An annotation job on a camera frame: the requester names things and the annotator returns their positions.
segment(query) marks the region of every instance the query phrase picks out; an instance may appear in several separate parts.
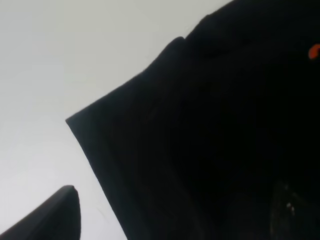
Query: orange spot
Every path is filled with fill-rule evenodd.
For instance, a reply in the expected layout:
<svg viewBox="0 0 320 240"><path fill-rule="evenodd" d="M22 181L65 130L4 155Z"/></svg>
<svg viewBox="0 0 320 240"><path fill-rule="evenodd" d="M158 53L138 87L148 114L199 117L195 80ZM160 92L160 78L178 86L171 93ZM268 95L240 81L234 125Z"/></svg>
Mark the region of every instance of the orange spot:
<svg viewBox="0 0 320 240"><path fill-rule="evenodd" d="M315 44L310 48L309 50L309 58L310 59L316 59L319 57L319 51L320 51L320 44Z"/></svg>

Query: white surface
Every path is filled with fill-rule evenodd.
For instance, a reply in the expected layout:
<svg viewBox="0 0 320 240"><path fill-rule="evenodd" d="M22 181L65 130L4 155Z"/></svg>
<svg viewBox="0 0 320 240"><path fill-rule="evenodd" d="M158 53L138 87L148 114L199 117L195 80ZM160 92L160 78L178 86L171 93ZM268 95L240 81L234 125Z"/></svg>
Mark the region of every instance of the white surface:
<svg viewBox="0 0 320 240"><path fill-rule="evenodd" d="M0 0L0 233L74 185L81 239L126 239L65 119L225 3Z"/></svg>

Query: white background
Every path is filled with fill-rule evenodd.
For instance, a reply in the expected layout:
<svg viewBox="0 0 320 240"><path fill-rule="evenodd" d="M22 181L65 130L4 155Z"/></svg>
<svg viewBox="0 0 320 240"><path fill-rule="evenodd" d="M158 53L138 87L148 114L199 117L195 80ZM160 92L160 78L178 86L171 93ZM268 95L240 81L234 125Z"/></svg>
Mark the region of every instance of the white background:
<svg viewBox="0 0 320 240"><path fill-rule="evenodd" d="M228 0L0 0L0 233L63 185L82 240L125 240L65 119Z"/></svg>

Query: black fabric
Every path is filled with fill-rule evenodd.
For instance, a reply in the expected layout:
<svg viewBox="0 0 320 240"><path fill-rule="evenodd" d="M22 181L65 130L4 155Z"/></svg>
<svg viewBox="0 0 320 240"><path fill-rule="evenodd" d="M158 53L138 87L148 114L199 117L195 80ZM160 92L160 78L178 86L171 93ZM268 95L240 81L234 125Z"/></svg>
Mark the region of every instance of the black fabric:
<svg viewBox="0 0 320 240"><path fill-rule="evenodd" d="M319 11L233 1L67 119L129 240L270 239L280 180L320 203Z"/></svg>
<svg viewBox="0 0 320 240"><path fill-rule="evenodd" d="M78 192L63 186L33 212L0 235L0 240L80 240Z"/></svg>

